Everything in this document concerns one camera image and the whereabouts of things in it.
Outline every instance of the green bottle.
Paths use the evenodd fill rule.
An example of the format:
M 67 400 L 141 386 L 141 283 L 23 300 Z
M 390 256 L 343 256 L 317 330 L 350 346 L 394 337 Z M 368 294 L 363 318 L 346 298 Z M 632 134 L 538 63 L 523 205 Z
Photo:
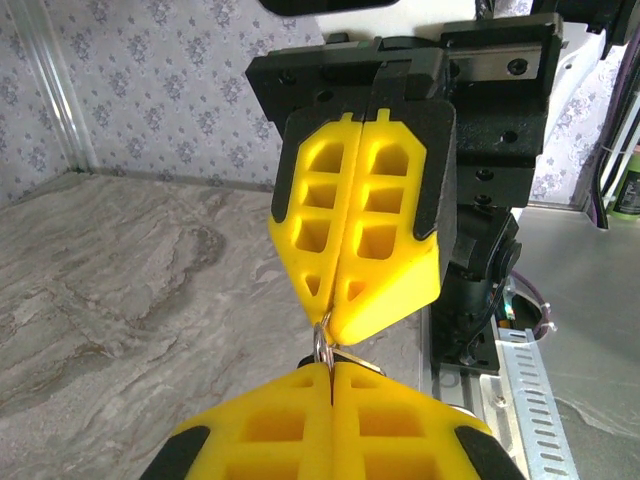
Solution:
M 640 146 L 631 156 L 627 171 L 615 191 L 616 201 L 609 213 L 624 220 L 640 218 Z

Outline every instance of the perforated metal strip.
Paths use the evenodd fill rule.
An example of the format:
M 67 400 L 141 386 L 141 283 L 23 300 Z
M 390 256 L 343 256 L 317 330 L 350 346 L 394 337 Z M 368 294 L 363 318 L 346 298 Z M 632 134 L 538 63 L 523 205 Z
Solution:
M 533 334 L 507 329 L 499 334 L 530 478 L 578 479 Z

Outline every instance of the floral wallpaper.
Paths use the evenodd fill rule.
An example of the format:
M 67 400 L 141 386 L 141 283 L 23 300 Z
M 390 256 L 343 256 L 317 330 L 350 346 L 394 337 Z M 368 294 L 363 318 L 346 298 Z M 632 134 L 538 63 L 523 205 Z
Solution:
M 312 18 L 278 18 L 257 0 L 44 3 L 90 132 L 96 171 L 210 185 L 273 183 L 280 137 L 243 72 L 256 55 L 321 43 Z M 497 0 L 496 16 L 526 15 L 530 5 Z M 66 163 L 10 17 L 0 12 L 1 202 L 64 171 Z M 538 159 L 532 200 L 571 203 L 622 54 L 614 48 L 565 109 Z
M 315 21 L 256 0 L 48 0 L 99 165 L 165 181 L 269 184 L 280 137 L 243 72 L 322 42 Z
M 0 2 L 0 206 L 67 170 L 51 119 L 4 2 Z

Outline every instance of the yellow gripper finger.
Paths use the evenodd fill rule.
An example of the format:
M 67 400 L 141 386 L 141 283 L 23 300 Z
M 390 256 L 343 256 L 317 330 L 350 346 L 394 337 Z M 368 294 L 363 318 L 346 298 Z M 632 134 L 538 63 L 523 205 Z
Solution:
M 480 420 L 353 363 L 332 387 L 315 363 L 184 422 L 141 480 L 498 477 L 523 478 Z
M 376 334 L 440 294 L 439 232 L 433 228 L 418 239 L 414 225 L 426 165 L 447 159 L 431 159 L 390 113 L 380 109 L 375 121 L 365 122 L 346 113 L 324 123 L 298 143 L 294 166 L 281 160 L 281 170 L 293 167 L 290 186 L 282 186 L 286 171 L 276 181 L 280 209 L 272 205 L 272 213 L 278 211 L 269 219 L 276 250 L 311 323 L 331 311 L 328 333 L 343 345 Z M 286 148 L 292 147 L 285 135 L 283 158 L 292 155 Z

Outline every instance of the marble countertop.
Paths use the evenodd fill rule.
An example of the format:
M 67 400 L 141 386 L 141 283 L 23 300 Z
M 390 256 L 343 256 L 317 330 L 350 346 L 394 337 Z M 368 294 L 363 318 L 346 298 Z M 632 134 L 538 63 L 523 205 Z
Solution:
M 311 352 L 269 205 L 68 174 L 0 210 L 0 478 L 137 478 L 182 420 Z M 417 387 L 417 328 L 352 351 Z

